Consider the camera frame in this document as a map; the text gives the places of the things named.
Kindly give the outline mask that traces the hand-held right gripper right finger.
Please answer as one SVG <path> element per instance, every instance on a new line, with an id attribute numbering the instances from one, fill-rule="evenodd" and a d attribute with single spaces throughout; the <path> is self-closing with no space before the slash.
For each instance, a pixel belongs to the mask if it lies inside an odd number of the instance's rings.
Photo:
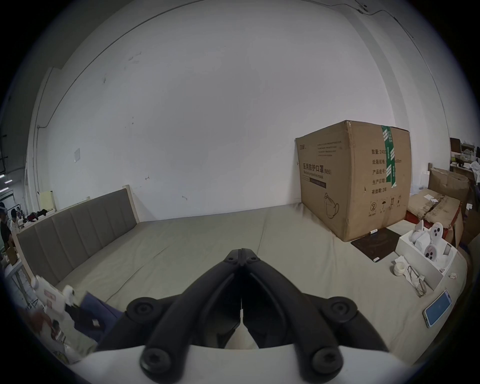
<path id="1" fill-rule="evenodd" d="M 248 332 L 260 349 L 292 344 L 301 376 L 337 376 L 340 346 L 388 352 L 351 299 L 304 294 L 250 249 L 242 249 L 242 282 Z"/>

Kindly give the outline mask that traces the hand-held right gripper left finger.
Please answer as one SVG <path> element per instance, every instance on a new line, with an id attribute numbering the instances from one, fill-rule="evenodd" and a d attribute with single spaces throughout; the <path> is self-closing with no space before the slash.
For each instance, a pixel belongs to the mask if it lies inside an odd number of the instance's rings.
<path id="1" fill-rule="evenodd" d="M 241 324 L 243 251 L 232 250 L 179 295 L 131 301 L 96 351 L 143 346 L 146 376 L 182 376 L 190 345 L 225 348 Z"/>

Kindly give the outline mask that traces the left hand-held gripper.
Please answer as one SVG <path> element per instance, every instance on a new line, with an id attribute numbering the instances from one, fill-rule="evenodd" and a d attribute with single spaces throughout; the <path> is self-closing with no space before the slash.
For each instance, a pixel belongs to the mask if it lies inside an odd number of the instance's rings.
<path id="1" fill-rule="evenodd" d="M 41 314 L 44 322 L 37 332 L 43 345 L 62 362 L 78 362 L 81 356 L 66 341 L 62 326 L 73 326 L 71 316 L 74 290 L 67 285 L 63 291 L 58 290 L 39 275 L 32 278 L 32 289 L 42 305 Z"/>

